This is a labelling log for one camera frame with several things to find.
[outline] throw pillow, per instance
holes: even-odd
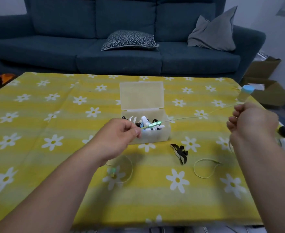
[[[200,16],[195,29],[188,37],[188,46],[199,46],[213,50],[235,50],[233,41],[233,18],[237,6],[216,17],[212,22]]]
[[[109,35],[101,51],[115,48],[153,49],[158,46],[159,44],[154,41],[152,34],[140,31],[118,30]]]
[[[95,38],[95,1],[30,0],[31,19],[38,35]]]

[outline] cardboard box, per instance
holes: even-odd
[[[149,121],[157,119],[165,121],[161,130],[142,130],[140,139],[135,138],[130,144],[154,143],[167,141],[171,134],[171,126],[164,110],[163,82],[122,82],[120,83],[120,100],[122,116],[137,117],[144,115]]]
[[[265,61],[253,61],[244,74],[244,77],[268,79],[280,62],[281,59],[276,59],[271,56]]]
[[[285,104],[285,90],[277,81],[264,78],[244,77],[241,86],[247,85],[248,83],[264,84],[264,91],[254,90],[252,93],[252,97],[259,103],[273,106],[283,106]]]

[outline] person's right arm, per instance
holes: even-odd
[[[230,142],[267,232],[285,232],[285,151],[275,141],[275,113],[252,103],[235,106]]]

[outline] tablecloth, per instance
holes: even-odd
[[[239,93],[234,80],[31,72],[0,89],[0,220],[109,119],[121,117],[119,83],[134,81],[163,81],[170,139],[130,145],[123,155],[133,163],[133,174],[125,183],[120,181],[132,171],[125,157],[113,178],[109,166],[99,168],[73,227],[261,223],[228,145],[226,121],[233,107],[226,106],[234,105]],[[185,165],[171,143],[188,150]],[[193,170],[201,158],[222,165],[201,179]],[[214,165],[199,162],[196,172],[208,176]]]

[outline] black and white patterned pillow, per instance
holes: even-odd
[[[159,47],[151,34],[140,31],[118,30],[109,35],[101,51],[114,48],[152,49]]]

